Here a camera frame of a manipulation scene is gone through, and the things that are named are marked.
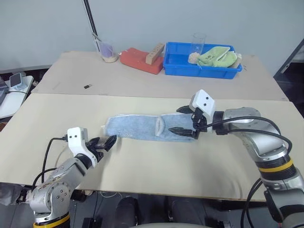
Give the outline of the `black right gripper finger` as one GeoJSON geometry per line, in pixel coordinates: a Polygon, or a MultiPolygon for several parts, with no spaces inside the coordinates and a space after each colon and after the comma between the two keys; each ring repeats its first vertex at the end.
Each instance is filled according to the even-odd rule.
{"type": "Polygon", "coordinates": [[[191,129],[185,129],[182,127],[173,127],[169,128],[169,131],[173,134],[179,135],[179,136],[185,136],[185,137],[190,137],[193,139],[198,138],[198,132],[191,130],[191,129]]]}
{"type": "Polygon", "coordinates": [[[178,108],[176,110],[176,112],[182,113],[182,114],[193,114],[194,113],[194,111],[190,108],[189,105],[185,105],[185,106],[178,108]]]}

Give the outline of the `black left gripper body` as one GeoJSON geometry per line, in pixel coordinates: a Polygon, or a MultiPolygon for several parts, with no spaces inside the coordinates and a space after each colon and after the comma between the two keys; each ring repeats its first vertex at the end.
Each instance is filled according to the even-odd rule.
{"type": "Polygon", "coordinates": [[[95,156],[97,163],[99,163],[103,156],[103,150],[105,149],[104,144],[86,144],[87,149],[95,156]]]}

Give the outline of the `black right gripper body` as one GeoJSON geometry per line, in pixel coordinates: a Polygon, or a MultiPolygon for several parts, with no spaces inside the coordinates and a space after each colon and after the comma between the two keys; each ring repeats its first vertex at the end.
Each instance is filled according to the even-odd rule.
{"type": "Polygon", "coordinates": [[[194,131],[192,131],[192,138],[198,139],[200,133],[206,133],[208,131],[207,125],[207,113],[200,108],[191,108],[192,122],[194,131]]]}

